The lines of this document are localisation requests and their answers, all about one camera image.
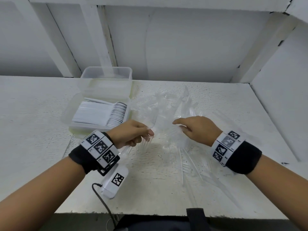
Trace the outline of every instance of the white wooden beam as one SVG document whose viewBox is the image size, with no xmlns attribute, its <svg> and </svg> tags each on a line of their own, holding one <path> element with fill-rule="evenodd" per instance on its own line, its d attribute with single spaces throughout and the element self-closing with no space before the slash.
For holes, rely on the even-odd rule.
<svg viewBox="0 0 308 231">
<path fill-rule="evenodd" d="M 286 12 L 308 23 L 308 0 L 292 0 Z"/>
<path fill-rule="evenodd" d="M 47 4 L 11 0 L 29 22 L 38 40 L 64 77 L 80 77 L 81 71 L 67 46 Z"/>
<path fill-rule="evenodd" d="M 297 24 L 291 15 L 272 13 L 230 82 L 250 83 Z"/>
<path fill-rule="evenodd" d="M 102 66 L 116 66 L 116 57 L 103 6 L 81 5 L 91 39 Z"/>
<path fill-rule="evenodd" d="M 150 6 L 198 9 L 234 9 L 256 11 L 286 10 L 290 0 L 30 0 L 44 3 L 74 3 L 92 5 Z"/>
</svg>

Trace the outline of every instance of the floor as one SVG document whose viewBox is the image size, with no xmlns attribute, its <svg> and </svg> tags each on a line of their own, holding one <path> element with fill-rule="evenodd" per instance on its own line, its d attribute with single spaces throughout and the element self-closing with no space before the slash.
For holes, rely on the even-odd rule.
<svg viewBox="0 0 308 231">
<path fill-rule="evenodd" d="M 113 225 L 108 214 L 54 214 L 40 231 L 111 231 Z M 209 218 L 211 226 L 228 231 L 299 231 L 288 220 L 250 220 L 225 217 Z"/>
</svg>

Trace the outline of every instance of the hand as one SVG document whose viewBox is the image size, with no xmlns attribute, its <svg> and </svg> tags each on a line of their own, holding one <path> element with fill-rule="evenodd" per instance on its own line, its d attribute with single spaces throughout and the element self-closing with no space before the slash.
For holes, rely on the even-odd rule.
<svg viewBox="0 0 308 231">
<path fill-rule="evenodd" d="M 184 125 L 180 126 L 184 134 L 190 139 L 210 147 L 222 133 L 222 130 L 219 129 L 214 122 L 201 116 L 179 118 L 174 120 L 172 124 Z"/>
<path fill-rule="evenodd" d="M 148 138 L 149 136 L 154 136 L 154 132 L 151 129 L 135 120 L 128 120 L 111 129 L 107 134 L 117 149 L 126 145 L 134 147 L 137 143 L 141 142 L 141 137 Z"/>
</svg>

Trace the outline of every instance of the scratched white surface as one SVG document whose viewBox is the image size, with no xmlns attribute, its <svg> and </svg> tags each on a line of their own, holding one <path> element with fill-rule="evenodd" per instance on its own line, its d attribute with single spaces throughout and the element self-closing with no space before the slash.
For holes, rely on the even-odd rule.
<svg viewBox="0 0 308 231">
<path fill-rule="evenodd" d="M 261 139 L 264 154 L 278 162 L 296 164 L 296 159 L 276 130 L 267 113 L 248 84 L 222 84 L 171 81 L 134 81 L 133 99 L 153 94 L 163 89 L 177 89 L 180 94 L 188 86 L 197 110 L 204 111 L 221 128 L 223 123 L 212 112 L 219 109 L 238 124 L 245 132 Z M 144 154 L 133 149 L 124 161 L 129 175 L 112 200 L 105 199 L 113 213 L 185 215 L 191 207 L 187 191 L 178 182 L 177 170 L 163 166 L 159 136 Z M 72 137 L 66 155 L 79 144 Z M 69 198 L 57 210 L 58 213 L 104 213 L 104 206 L 92 192 L 91 184 L 100 183 L 102 177 L 90 172 Z M 221 181 L 240 203 L 238 209 L 220 189 L 208 184 L 191 181 L 198 207 L 206 216 L 226 216 L 253 219 L 286 219 L 286 217 L 243 175 L 225 175 Z"/>
<path fill-rule="evenodd" d="M 69 78 L 0 76 L 0 200 L 62 158 L 60 116 L 77 91 Z"/>
<path fill-rule="evenodd" d="M 76 82 L 75 78 L 0 77 L 0 200 L 79 144 L 59 121 L 68 101 L 78 92 Z M 180 94 L 184 85 L 198 102 L 196 109 L 204 111 L 218 126 L 224 128 L 212 114 L 217 109 L 245 132 L 260 138 L 264 154 L 296 166 L 293 154 L 248 84 L 134 81 L 133 99 L 163 89 L 176 88 Z M 161 141 L 158 135 L 148 152 L 137 154 L 133 149 L 124 160 L 129 176 L 116 197 L 106 200 L 113 213 L 185 215 L 186 208 L 191 207 L 187 191 L 178 182 L 177 170 L 162 164 Z M 307 176 L 305 170 L 301 167 L 297 173 Z M 91 189 L 92 183 L 101 180 L 98 172 L 90 172 L 57 212 L 105 213 Z M 193 194 L 206 216 L 286 219 L 245 176 L 223 175 L 221 181 L 242 209 L 220 189 L 210 184 L 202 187 L 193 178 Z"/>
</svg>

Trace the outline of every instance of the wristband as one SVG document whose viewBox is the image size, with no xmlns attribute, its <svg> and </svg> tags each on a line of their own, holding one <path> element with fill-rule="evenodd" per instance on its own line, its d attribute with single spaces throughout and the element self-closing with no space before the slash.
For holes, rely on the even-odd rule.
<svg viewBox="0 0 308 231">
<path fill-rule="evenodd" d="M 258 148 L 245 141 L 245 134 L 234 131 L 221 133 L 212 145 L 211 153 L 223 167 L 240 174 L 250 173 L 262 155 Z"/>
<path fill-rule="evenodd" d="M 107 133 L 94 131 L 69 154 L 69 157 L 82 165 L 86 174 L 91 170 L 98 170 L 104 176 L 119 161 L 118 154 L 118 149 Z"/>
</svg>

